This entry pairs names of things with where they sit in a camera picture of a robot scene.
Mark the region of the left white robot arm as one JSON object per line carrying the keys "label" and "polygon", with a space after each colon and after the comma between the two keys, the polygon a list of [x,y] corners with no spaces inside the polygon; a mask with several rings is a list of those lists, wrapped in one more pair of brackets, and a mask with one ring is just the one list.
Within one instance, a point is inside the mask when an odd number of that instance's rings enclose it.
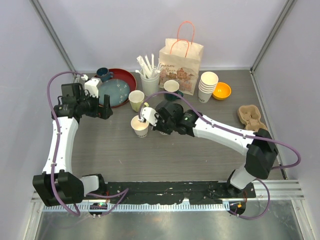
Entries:
{"label": "left white robot arm", "polygon": [[100,200],[107,192],[100,173],[78,178],[72,172],[72,152],[76,132],[83,115],[107,120],[113,111],[110,96],[99,96],[85,90],[80,83],[61,86],[61,100],[52,113],[52,141],[42,173],[35,175],[32,185],[47,207],[81,203],[87,194]]}

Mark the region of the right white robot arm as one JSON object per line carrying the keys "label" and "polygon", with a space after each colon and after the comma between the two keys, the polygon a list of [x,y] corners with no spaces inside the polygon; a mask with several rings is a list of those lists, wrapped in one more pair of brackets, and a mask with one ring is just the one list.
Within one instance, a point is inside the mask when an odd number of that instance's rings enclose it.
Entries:
{"label": "right white robot arm", "polygon": [[242,194],[255,179],[267,179],[279,152],[265,129],[260,128],[257,132],[241,130],[193,109],[185,111],[178,103],[164,100],[150,112],[143,110],[143,114],[154,130],[163,134],[177,132],[211,140],[245,156],[244,164],[231,173],[225,186],[227,195],[233,198]]}

